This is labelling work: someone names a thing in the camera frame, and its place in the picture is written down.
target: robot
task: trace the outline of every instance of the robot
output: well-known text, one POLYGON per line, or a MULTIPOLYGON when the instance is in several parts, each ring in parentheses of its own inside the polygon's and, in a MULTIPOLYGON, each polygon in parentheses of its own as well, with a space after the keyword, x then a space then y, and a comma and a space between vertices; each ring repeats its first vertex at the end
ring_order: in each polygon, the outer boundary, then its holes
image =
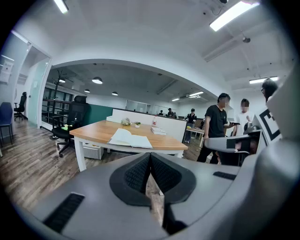
POLYGON ((253 238, 276 218, 300 176, 298 123, 287 126, 282 115, 298 98, 293 79, 256 114, 247 135, 205 140, 210 149, 242 155, 239 166, 136 154, 79 173, 31 213, 17 211, 44 239, 253 238), (248 151, 251 140, 258 143, 255 154, 248 151), (165 195, 162 226, 145 195, 150 173, 165 195))

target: man in white t-shirt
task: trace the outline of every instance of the man in white t-shirt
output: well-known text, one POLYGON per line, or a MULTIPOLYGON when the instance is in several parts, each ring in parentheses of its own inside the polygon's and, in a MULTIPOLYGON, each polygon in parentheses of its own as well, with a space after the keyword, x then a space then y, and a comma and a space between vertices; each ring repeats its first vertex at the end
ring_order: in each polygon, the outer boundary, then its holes
POLYGON ((242 136, 244 135, 244 126, 248 122, 252 122, 254 118, 254 114, 249 112, 249 101, 247 99, 243 99, 240 103, 241 112, 235 116, 235 122, 238 122, 240 125, 234 126, 232 136, 242 136))

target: mesh chair back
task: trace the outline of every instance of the mesh chair back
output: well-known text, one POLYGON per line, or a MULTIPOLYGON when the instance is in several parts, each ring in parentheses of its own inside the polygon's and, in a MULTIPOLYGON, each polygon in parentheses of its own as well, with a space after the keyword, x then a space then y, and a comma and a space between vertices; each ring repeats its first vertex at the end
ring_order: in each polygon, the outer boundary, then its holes
POLYGON ((20 112, 24 112, 25 111, 25 102, 26 102, 26 92, 23 93, 23 95, 21 96, 21 101, 20 101, 20 104, 19 104, 19 111, 20 112))
POLYGON ((70 104, 69 107, 69 115, 67 118, 67 124, 71 125, 73 121, 78 123, 77 127, 82 126, 83 118, 89 108, 89 104, 86 103, 86 97, 84 96, 76 96, 74 101, 70 104))

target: book page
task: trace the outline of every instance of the book page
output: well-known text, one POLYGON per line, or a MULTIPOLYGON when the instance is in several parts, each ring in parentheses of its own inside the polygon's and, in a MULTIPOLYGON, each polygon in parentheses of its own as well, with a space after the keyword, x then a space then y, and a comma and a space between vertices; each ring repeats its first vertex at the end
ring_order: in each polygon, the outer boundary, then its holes
POLYGON ((110 144, 131 146, 131 133, 128 130, 118 128, 109 141, 110 144))
POLYGON ((131 136, 131 146, 136 148, 153 148, 148 138, 145 136, 131 136))
POLYGON ((118 130, 112 136, 112 139, 129 142, 131 139, 131 133, 126 129, 118 128, 118 130))

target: blue chair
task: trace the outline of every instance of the blue chair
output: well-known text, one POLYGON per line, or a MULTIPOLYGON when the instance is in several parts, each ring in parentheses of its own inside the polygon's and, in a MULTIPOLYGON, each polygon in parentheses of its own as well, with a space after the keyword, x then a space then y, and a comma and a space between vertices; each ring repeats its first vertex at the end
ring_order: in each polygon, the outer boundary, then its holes
POLYGON ((12 116, 13 116, 13 109, 11 107, 11 104, 7 103, 7 102, 3 102, 0 106, 0 133, 1 133, 1 138, 2 138, 2 141, 3 141, 2 127, 8 127, 10 142, 13 145, 13 140, 12 140, 13 130, 12 130, 12 127, 11 127, 12 116))

